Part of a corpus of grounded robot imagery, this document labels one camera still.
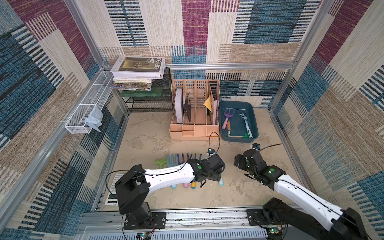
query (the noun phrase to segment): beige floor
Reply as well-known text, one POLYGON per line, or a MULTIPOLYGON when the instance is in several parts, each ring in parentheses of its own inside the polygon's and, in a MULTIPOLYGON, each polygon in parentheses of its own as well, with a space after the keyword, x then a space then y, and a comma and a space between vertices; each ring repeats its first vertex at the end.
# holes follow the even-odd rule
MULTIPOLYGON (((262 147, 281 143, 267 110, 255 109, 255 116, 259 129, 259 137, 255 142, 262 147)), ((181 157, 182 153, 187 152, 207 152, 208 141, 171 140, 169 137, 171 118, 171 112, 132 113, 113 170, 130 169, 136 164, 142 164, 144 169, 157 169, 155 159, 166 158, 167 154, 179 153, 181 157)), ((152 209, 263 205, 271 197, 277 197, 288 204, 292 203, 281 194, 247 178, 244 176, 245 171, 233 166, 234 157, 248 150, 250 145, 221 140, 218 154, 226 164, 222 174, 224 186, 219 186, 218 182, 210 180, 202 188, 196 189, 185 189, 179 184, 176 189, 165 187, 153 192, 147 196, 146 201, 152 209)), ((217 146, 218 141, 211 142, 211 147, 217 149, 217 146)), ((282 145, 263 150, 262 156, 268 165, 280 167, 299 182, 282 145)), ((103 205, 101 210, 118 210, 118 207, 103 205)))

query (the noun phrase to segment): mesh basket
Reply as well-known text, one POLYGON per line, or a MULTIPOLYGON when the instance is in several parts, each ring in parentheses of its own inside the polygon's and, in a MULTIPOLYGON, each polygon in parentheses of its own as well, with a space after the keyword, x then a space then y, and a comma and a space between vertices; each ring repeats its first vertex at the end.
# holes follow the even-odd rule
POLYGON ((76 107, 74 113, 65 124, 65 128, 72 134, 90 133, 92 128, 85 124, 84 119, 88 117, 92 109, 97 106, 101 111, 111 94, 112 89, 108 84, 112 81, 113 75, 109 71, 99 74, 87 94, 76 107))

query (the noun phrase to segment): yellow envelope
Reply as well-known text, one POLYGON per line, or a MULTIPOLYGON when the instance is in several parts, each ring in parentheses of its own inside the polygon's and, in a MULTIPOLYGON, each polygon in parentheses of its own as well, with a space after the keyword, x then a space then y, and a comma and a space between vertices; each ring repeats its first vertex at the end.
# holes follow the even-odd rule
POLYGON ((206 99, 204 106, 206 106, 210 111, 212 111, 212 104, 211 104, 211 95, 206 99))

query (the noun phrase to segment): purple garden fork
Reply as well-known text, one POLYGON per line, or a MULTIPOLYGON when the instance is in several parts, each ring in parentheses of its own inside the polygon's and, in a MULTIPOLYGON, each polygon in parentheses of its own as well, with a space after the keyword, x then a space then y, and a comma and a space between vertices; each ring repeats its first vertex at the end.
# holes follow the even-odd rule
POLYGON ((233 115, 235 114, 235 110, 233 110, 233 113, 232 115, 230 114, 231 112, 231 109, 230 108, 225 108, 225 111, 224 111, 224 116, 226 117, 224 123, 223 123, 223 126, 221 127, 221 129, 225 129, 226 126, 227 126, 227 122, 228 122, 228 118, 231 118, 233 117, 233 115))

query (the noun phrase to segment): blue plastic tray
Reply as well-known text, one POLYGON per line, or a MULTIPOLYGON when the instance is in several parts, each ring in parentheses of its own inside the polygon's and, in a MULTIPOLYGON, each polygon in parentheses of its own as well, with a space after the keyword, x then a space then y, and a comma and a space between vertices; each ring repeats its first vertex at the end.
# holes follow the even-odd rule
POLYGON ((219 105, 219 123, 220 123, 220 135, 223 140, 228 142, 253 142, 258 136, 259 131, 257 129, 255 113, 253 107, 250 103, 246 102, 235 102, 235 101, 224 101, 219 105), (247 132, 245 128, 244 119, 239 115, 244 113, 248 119, 248 126, 251 129, 253 138, 239 138, 239 137, 228 137, 227 128, 222 129, 223 123, 226 119, 224 116, 225 108, 239 108, 245 110, 235 110, 233 117, 229 118, 228 121, 231 122, 231 136, 244 136, 247 132))

